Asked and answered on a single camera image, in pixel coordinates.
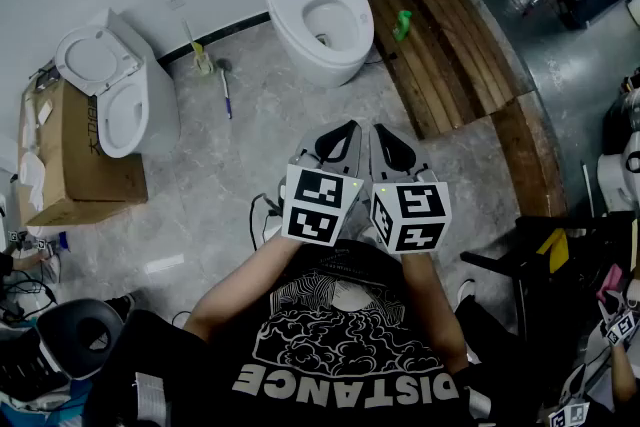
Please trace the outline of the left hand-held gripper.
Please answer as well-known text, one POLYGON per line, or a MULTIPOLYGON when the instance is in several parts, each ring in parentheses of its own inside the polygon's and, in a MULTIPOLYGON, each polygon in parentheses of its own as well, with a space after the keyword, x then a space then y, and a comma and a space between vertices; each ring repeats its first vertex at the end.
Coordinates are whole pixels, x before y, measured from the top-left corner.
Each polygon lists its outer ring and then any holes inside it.
POLYGON ((361 146, 362 127, 353 120, 327 123, 303 136, 294 162, 309 155, 317 161, 311 167, 333 168, 340 174, 287 166, 281 227, 284 237, 320 246, 335 245, 364 186, 364 181, 356 178, 361 146))

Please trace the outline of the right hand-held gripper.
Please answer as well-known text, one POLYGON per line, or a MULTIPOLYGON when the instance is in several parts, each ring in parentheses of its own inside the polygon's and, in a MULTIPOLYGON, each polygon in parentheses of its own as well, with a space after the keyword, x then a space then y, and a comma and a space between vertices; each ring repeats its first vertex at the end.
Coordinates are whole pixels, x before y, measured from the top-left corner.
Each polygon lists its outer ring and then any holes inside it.
POLYGON ((376 123, 369 135, 370 220, 390 255, 437 251, 452 221, 449 188, 414 137, 376 123))

